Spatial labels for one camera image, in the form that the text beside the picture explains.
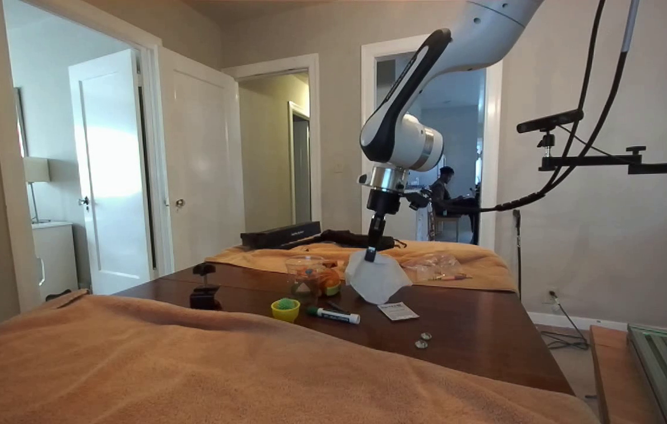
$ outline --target orange towel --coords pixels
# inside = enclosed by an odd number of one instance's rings
[[[456,287],[479,290],[498,290],[498,292],[516,292],[517,287],[509,276],[506,263],[490,250],[472,244],[445,243],[441,241],[406,241],[406,247],[395,247],[383,250],[382,254],[389,255],[399,263],[422,257],[428,253],[448,253],[462,264],[465,273],[470,279],[458,281],[414,281],[414,284]],[[314,255],[325,260],[336,261],[339,274],[344,275],[349,255],[362,249],[339,247],[336,244],[316,243],[294,247],[290,250],[245,250],[244,247],[232,247],[224,250],[215,257],[209,257],[207,262],[227,263],[242,268],[259,269],[260,271],[286,272],[285,260],[299,255]]]
[[[461,373],[269,317],[78,292],[0,324],[0,422],[597,419],[570,395]]]

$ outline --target table lamp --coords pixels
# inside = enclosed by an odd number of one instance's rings
[[[29,184],[29,191],[32,193],[32,210],[35,217],[32,218],[32,223],[40,223],[38,218],[38,204],[35,202],[35,188],[32,187],[34,183],[50,183],[51,176],[48,172],[48,159],[46,158],[32,158],[25,156],[24,161],[24,180]]]

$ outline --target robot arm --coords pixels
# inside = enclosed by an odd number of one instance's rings
[[[543,0],[469,0],[451,29],[439,29],[422,43],[383,103],[368,118],[360,145],[379,162],[369,179],[368,209],[374,211],[365,260],[375,258],[385,215],[396,214],[409,170],[428,171],[444,152],[441,134],[407,115],[433,78],[455,71],[482,69],[503,59]]]

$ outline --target lamp shade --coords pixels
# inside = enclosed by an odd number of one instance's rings
[[[48,174],[48,159],[24,158],[24,180],[27,183],[48,183],[51,176]]]

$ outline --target baseboard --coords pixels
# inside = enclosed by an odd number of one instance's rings
[[[534,324],[550,325],[552,327],[571,327],[569,320],[565,316],[556,314],[543,314],[540,312],[527,312]],[[571,317],[572,322],[580,330],[589,330],[590,325],[599,327],[613,328],[614,330],[627,331],[627,323],[618,320],[586,319],[585,317]]]

